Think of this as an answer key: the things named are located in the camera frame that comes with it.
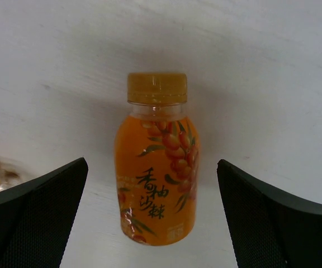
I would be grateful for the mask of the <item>orange juice bottle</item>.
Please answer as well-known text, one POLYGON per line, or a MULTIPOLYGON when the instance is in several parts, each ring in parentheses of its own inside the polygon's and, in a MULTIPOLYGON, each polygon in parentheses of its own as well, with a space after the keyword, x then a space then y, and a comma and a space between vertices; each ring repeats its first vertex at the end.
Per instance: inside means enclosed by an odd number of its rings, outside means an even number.
POLYGON ((170 245, 196 217, 200 140, 184 109, 187 77, 130 73, 127 101, 114 145, 121 229, 137 243, 170 245))

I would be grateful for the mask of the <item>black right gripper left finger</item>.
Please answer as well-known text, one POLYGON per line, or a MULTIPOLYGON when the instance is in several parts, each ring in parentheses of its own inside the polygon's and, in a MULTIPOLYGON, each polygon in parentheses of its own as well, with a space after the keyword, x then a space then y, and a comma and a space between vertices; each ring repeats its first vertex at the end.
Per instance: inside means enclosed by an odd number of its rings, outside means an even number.
POLYGON ((87 180, 78 158, 0 192, 0 267, 59 267, 87 180))

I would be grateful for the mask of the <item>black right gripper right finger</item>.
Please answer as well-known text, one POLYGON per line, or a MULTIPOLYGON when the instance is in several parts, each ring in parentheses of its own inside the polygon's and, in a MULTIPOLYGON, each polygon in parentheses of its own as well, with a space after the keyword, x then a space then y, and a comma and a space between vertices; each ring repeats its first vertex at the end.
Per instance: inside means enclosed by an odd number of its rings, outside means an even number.
POLYGON ((226 160, 217 178, 238 267, 322 267, 322 204, 226 160))

